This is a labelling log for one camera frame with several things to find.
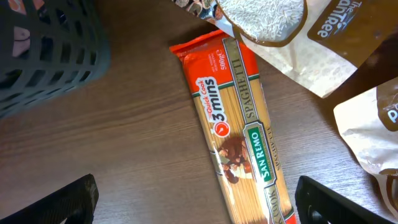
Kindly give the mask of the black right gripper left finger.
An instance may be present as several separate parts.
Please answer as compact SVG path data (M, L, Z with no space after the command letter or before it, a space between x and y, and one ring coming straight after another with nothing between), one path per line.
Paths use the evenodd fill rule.
M92 174L64 186L18 212L1 224L92 224L99 192Z

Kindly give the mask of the beige brown nut pouch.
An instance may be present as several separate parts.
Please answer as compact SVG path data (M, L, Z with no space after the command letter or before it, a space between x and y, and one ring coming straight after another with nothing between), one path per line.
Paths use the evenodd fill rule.
M335 106L338 132L397 216L397 78Z

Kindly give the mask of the white rice pouch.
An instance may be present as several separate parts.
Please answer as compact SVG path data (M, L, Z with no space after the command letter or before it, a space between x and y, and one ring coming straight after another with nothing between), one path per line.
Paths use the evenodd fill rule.
M319 97L397 30L397 0L172 0Z

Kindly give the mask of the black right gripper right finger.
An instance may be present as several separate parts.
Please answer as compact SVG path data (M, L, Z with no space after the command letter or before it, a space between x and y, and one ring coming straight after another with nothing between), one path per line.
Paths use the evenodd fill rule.
M392 224L304 175L298 180L295 202L301 224Z

